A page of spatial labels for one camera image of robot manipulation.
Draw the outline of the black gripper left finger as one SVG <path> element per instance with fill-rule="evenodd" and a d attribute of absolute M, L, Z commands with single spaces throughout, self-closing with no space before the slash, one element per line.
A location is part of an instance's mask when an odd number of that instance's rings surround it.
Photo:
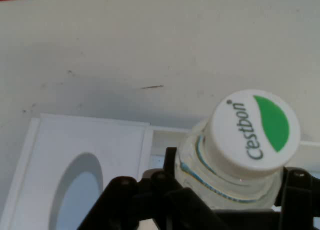
<path fill-rule="evenodd" d="M 137 182 L 117 177 L 80 224 L 80 230 L 136 230 L 154 220 L 159 230 L 214 230 L 213 212 L 175 179 L 177 148 L 166 149 L 163 168 Z"/>

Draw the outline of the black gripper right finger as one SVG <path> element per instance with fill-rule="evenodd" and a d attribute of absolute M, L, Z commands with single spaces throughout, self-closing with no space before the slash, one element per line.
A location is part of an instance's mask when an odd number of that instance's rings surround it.
<path fill-rule="evenodd" d="M 281 207 L 280 230 L 315 230 L 320 216 L 320 179 L 302 168 L 286 167 L 276 207 Z"/>

